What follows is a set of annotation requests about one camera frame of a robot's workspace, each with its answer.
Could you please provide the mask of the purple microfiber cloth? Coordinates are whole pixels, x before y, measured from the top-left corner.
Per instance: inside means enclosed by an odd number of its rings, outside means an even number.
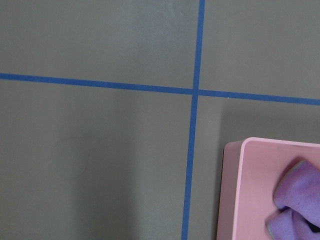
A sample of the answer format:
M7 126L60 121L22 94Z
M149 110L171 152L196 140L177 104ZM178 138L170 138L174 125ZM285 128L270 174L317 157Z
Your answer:
M266 222L273 240L320 238L320 171L302 160L279 181L273 202L280 213Z

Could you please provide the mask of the pink plastic tray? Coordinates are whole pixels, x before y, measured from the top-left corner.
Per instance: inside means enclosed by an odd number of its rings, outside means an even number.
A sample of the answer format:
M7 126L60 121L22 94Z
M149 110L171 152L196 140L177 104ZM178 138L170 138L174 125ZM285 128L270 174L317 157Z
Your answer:
M260 137L224 147L216 239L269 240L266 221L279 213L273 193L297 162L320 166L320 146Z

